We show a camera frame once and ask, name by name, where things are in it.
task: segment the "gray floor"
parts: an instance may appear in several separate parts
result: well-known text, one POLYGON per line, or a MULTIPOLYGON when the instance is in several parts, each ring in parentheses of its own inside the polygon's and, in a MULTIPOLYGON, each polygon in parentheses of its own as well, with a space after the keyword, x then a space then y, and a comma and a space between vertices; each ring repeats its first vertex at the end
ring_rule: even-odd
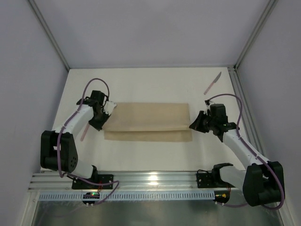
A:
MULTIPOLYGON (((231 204, 242 201, 239 194, 231 194, 231 204)), ((213 201, 106 202, 92 208, 80 206, 83 206, 80 202, 39 202, 32 225, 283 226, 277 211, 261 206, 233 209, 215 205, 213 201)))

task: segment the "knife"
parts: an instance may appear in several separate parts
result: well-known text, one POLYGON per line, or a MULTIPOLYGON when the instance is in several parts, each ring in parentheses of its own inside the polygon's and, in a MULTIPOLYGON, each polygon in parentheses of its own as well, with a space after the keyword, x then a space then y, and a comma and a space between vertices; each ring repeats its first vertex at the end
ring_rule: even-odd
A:
POLYGON ((206 91, 204 92, 204 95, 206 95, 207 92, 209 91, 209 89, 213 86, 213 84, 215 84, 215 83, 219 80, 221 74, 222 74, 222 72, 220 72, 220 73, 216 76, 216 78, 213 80, 213 82, 210 84, 210 86, 209 86, 209 87, 206 89, 206 91))

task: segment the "brown paper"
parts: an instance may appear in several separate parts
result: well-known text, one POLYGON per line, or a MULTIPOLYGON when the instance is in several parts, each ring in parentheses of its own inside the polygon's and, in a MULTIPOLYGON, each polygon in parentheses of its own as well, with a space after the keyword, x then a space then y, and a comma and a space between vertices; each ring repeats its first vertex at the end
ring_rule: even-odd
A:
POLYGON ((104 138, 123 141, 192 141, 188 104, 117 103, 104 138))
POLYGON ((139 132, 104 132, 106 140, 120 141, 157 141, 157 142, 190 142, 190 130, 177 131, 139 131, 139 132))

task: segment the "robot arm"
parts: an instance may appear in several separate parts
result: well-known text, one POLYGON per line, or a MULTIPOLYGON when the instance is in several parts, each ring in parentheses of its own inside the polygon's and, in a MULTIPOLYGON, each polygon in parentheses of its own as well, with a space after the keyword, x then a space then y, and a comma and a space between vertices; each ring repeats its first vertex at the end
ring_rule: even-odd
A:
MULTIPOLYGON (((98 131, 102 129, 116 107, 114 102, 107 99, 104 101, 105 97, 104 93, 93 90, 91 97, 85 98, 81 109, 65 127, 60 142, 62 171, 95 183, 99 183, 97 169, 78 158, 74 140, 87 122, 98 131)), ((44 131, 41 136, 41 166, 46 169, 58 170, 56 146, 62 127, 63 124, 53 131, 44 131)))
POLYGON ((212 176, 217 185, 224 186, 224 182, 227 182, 238 188, 243 192, 246 201, 251 206, 280 201, 280 188, 258 157, 272 168, 284 190, 284 176, 281 164, 277 161, 271 162, 249 142, 245 141, 253 150, 253 153, 250 152, 246 145, 242 143, 240 137, 238 137, 236 124, 228 122, 224 105, 213 104, 210 105, 207 112, 200 111, 190 128, 203 133, 207 133, 210 130, 213 131, 213 134, 234 152, 246 168, 246 171, 240 171, 230 163, 214 165, 212 176))

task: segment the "white table surface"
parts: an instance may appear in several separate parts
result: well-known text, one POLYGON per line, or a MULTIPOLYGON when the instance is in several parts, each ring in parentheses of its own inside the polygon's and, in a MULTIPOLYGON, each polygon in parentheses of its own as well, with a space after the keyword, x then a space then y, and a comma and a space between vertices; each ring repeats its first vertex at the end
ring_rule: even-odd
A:
MULTIPOLYGON (((53 128, 73 113, 85 85, 95 77, 108 83, 110 100, 114 102, 188 103, 191 122, 200 110, 206 109, 204 100, 221 93, 234 94, 226 67, 71 69, 53 128), (220 79, 204 96, 205 89, 220 71, 220 79)), ((86 96, 90 96, 93 89, 107 92, 100 81, 94 81, 86 96)), ((229 121, 237 121, 235 98, 219 97, 214 101, 225 104, 229 121)), ((242 123, 240 128, 244 135, 242 123)), ((244 169, 235 154, 211 132, 203 134, 193 130, 192 142, 169 143, 104 140, 103 131, 98 132, 91 126, 81 142, 82 131, 75 140, 79 158, 98 170, 211 170, 213 165, 224 162, 244 169)))

